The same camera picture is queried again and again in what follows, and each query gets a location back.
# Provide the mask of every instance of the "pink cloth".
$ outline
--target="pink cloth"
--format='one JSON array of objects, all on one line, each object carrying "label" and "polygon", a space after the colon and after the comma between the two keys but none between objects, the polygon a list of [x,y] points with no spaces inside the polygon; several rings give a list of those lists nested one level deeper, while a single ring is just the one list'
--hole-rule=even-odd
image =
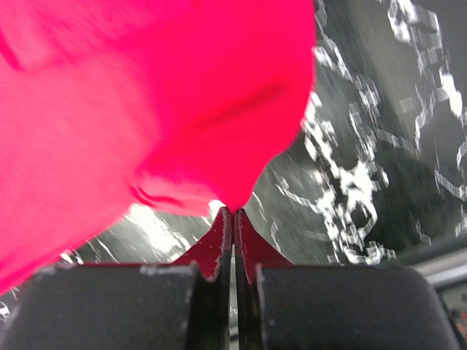
[{"label": "pink cloth", "polygon": [[310,0],[2,0],[0,292],[135,202],[248,200],[296,137]]}]

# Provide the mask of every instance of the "black plastic part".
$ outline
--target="black plastic part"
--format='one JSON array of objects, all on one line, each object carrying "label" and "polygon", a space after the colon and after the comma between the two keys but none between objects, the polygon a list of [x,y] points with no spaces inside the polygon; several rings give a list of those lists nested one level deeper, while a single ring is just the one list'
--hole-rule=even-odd
[{"label": "black plastic part", "polygon": [[439,297],[408,268],[263,268],[257,283],[268,350],[460,348]]},{"label": "black plastic part", "polygon": [[46,268],[26,285],[0,349],[224,349],[220,282],[195,265]]}]

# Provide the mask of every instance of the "pink fabric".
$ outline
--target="pink fabric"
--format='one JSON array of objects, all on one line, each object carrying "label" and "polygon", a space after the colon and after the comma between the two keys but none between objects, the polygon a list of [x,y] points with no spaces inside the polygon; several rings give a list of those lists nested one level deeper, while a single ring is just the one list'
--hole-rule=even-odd
[{"label": "pink fabric", "polygon": [[313,16],[310,0],[2,0],[0,292],[136,198],[243,206],[298,133]]}]

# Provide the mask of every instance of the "red fabric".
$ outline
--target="red fabric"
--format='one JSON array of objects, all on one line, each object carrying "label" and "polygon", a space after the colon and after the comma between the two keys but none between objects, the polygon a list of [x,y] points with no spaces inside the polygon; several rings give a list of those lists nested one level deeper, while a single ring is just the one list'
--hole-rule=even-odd
[{"label": "red fabric", "polygon": [[2,0],[0,292],[136,201],[235,210],[298,133],[310,0]]}]

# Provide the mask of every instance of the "blurry background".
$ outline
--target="blurry background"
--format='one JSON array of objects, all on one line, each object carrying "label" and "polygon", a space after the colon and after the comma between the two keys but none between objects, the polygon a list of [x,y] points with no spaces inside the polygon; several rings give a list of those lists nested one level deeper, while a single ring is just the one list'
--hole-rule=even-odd
[{"label": "blurry background", "polygon": [[[246,205],[256,230],[302,264],[373,265],[426,253],[440,239],[450,252],[460,249],[467,232],[467,4],[315,4],[317,84],[301,134],[269,163]],[[62,258],[170,262],[207,232],[220,206],[213,201],[209,217],[179,217],[135,204]],[[3,317],[17,292],[3,297]],[[444,294],[462,319],[464,289]]]}]

